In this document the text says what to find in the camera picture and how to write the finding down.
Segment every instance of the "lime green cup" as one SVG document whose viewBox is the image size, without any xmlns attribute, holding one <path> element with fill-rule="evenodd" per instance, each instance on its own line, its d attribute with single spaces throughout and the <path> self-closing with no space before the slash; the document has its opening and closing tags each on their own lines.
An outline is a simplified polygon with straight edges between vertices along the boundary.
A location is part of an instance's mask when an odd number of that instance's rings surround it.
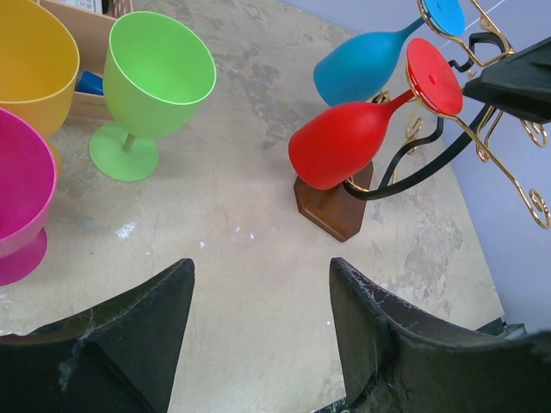
<svg viewBox="0 0 551 413">
<path fill-rule="evenodd" d="M 182 23 L 135 11 L 109 35 L 103 94 L 115 123 L 90 138 L 90 157 L 106 176 L 136 182 L 157 168 L 155 139 L 191 119 L 216 83 L 214 59 Z"/>
</svg>

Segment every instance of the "pink goblet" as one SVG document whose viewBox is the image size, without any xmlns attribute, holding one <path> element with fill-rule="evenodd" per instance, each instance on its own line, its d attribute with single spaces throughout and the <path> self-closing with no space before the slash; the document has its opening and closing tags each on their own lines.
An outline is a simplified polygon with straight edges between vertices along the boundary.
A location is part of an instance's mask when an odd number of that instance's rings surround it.
<svg viewBox="0 0 551 413">
<path fill-rule="evenodd" d="M 56 181 L 46 141 L 0 108 L 0 286 L 30 274 L 44 258 Z"/>
</svg>

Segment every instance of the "wooden base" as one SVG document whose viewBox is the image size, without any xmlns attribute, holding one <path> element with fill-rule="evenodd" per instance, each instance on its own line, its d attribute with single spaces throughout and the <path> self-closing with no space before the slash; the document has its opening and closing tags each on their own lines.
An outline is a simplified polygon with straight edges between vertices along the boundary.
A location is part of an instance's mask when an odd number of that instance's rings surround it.
<svg viewBox="0 0 551 413">
<path fill-rule="evenodd" d="M 354 181 L 369 188 L 372 175 L 373 164 L 369 163 L 354 175 Z M 354 198 L 343 185 L 320 191 L 309 187 L 297 177 L 294 194 L 299 212 L 341 243 L 354 237 L 362 228 L 366 201 Z"/>
</svg>

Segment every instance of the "table surface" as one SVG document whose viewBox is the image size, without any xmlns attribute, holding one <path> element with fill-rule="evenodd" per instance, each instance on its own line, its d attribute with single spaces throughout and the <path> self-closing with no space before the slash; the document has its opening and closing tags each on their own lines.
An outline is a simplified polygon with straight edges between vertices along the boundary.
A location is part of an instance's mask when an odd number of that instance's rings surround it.
<svg viewBox="0 0 551 413">
<path fill-rule="evenodd" d="M 325 109 L 313 67 L 350 33 L 276 0 L 134 5 L 193 28 L 214 54 L 217 86 L 187 126 L 158 141 L 158 169 L 142 182 L 111 181 L 93 166 L 87 143 L 100 121 L 67 120 L 53 138 L 65 170 L 49 250 L 29 277 L 0 288 L 0 334 L 26 334 L 190 257 L 196 284 L 171 411 L 300 412 L 344 395 L 328 288 L 334 256 L 452 323 L 475 329 L 502 315 L 450 167 L 369 202 L 346 243 L 299 215 L 287 142 Z M 393 96 L 406 88 L 403 64 Z M 411 110 L 393 117 L 374 184 Z M 441 150 L 407 157 L 399 176 Z"/>
</svg>

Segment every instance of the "curved black metal rod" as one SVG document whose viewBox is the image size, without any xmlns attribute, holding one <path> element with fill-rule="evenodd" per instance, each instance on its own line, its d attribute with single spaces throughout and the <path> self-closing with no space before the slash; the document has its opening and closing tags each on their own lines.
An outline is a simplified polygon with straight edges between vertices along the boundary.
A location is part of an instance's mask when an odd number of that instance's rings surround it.
<svg viewBox="0 0 551 413">
<path fill-rule="evenodd" d="M 473 33 L 469 36 L 469 48 L 474 52 L 474 47 L 478 43 L 486 43 L 495 45 L 505 52 L 505 45 L 501 42 L 501 39 L 493 33 L 481 32 Z M 464 65 L 459 65 L 455 60 L 450 60 L 449 65 L 455 67 L 459 72 L 468 71 L 473 65 L 474 62 L 472 59 L 469 59 Z M 480 112 L 476 115 L 473 122 L 469 125 L 471 129 L 476 129 L 484 118 L 484 114 L 489 109 L 490 105 L 484 105 Z M 427 145 L 436 141 L 443 133 L 443 119 L 437 118 L 436 121 L 436 130 L 427 138 L 416 139 L 408 144 L 404 145 L 399 151 L 394 155 L 393 160 L 387 167 L 387 171 L 383 176 L 379 188 L 373 191 L 364 192 L 354 189 L 349 182 L 343 182 L 344 189 L 346 192 L 356 197 L 359 200 L 379 200 L 381 198 L 386 198 L 391 195 L 399 194 L 420 182 L 424 181 L 428 177 L 434 175 L 446 164 L 451 162 L 457 155 L 459 155 L 467 146 L 471 143 L 471 139 L 468 137 L 467 133 L 462 133 L 459 138 L 455 140 L 444 152 L 442 152 L 436 159 L 432 162 L 425 165 L 423 168 L 411 174 L 407 178 L 402 179 L 399 182 L 396 182 L 388 186 L 390 179 L 393 175 L 394 170 L 398 166 L 399 161 L 402 157 L 411 149 L 420 145 Z"/>
</svg>

